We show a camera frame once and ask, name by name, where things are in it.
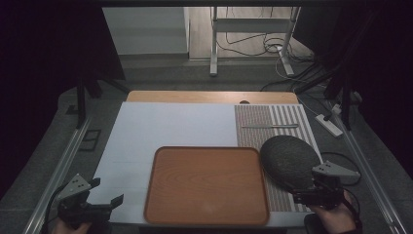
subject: white wall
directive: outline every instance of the white wall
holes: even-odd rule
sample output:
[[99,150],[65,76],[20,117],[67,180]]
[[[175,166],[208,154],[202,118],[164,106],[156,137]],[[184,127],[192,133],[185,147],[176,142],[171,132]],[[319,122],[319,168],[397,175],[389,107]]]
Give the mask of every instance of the white wall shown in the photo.
[[103,8],[118,55],[188,53],[188,9]]

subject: orange tray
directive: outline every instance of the orange tray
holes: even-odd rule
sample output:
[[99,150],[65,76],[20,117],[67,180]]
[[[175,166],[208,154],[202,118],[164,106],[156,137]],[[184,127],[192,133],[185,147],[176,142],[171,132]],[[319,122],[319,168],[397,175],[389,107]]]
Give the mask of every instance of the orange tray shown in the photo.
[[254,148],[161,147],[144,216],[159,224],[262,225],[265,191]]

